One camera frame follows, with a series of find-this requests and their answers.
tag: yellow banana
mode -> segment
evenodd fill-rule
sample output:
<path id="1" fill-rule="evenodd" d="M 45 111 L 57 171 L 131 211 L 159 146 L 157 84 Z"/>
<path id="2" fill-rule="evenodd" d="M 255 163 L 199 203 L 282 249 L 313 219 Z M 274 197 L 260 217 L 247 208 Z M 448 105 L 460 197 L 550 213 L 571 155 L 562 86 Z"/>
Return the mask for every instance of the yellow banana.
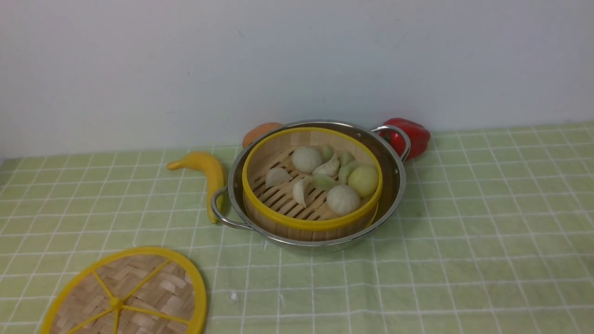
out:
<path id="1" fill-rule="evenodd" d="M 180 168 L 190 168 L 200 171 L 206 176 L 206 212 L 208 213 L 210 222 L 216 224 L 217 217 L 214 215 L 213 209 L 210 206 L 210 199 L 215 191 L 225 186 L 223 165 L 221 165 L 215 156 L 208 152 L 190 152 L 182 159 L 167 164 L 167 169 L 170 171 L 176 171 Z M 217 207 L 220 211 L 223 210 L 223 205 L 223 196 L 220 196 L 217 199 Z"/>

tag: green checkered tablecloth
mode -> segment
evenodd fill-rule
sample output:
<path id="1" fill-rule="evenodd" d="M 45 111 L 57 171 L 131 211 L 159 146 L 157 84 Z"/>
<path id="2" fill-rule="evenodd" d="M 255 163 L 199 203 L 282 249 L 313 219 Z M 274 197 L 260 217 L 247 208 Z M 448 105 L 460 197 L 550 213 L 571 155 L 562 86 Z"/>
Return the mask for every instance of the green checkered tablecloth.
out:
<path id="1" fill-rule="evenodd" d="M 396 214 L 314 256 L 212 225 L 203 175 L 165 168 L 187 149 L 7 160 L 0 333 L 37 332 L 74 275 L 139 245 L 197 265 L 207 333 L 593 333 L 593 136 L 592 122 L 437 133 L 405 164 Z M 239 152 L 206 149 L 227 166 Z"/>

